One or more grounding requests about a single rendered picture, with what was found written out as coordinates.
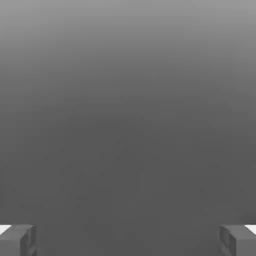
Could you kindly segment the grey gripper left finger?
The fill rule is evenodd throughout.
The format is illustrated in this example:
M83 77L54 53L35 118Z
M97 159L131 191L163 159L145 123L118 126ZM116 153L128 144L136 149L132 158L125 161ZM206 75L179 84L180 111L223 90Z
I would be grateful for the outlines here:
M37 226L0 224L0 256L38 256Z

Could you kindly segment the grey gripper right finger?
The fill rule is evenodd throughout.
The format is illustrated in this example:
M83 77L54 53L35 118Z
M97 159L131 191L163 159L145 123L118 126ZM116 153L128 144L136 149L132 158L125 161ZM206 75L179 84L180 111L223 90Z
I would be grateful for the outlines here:
M256 224L221 225L218 237L223 256L256 256Z

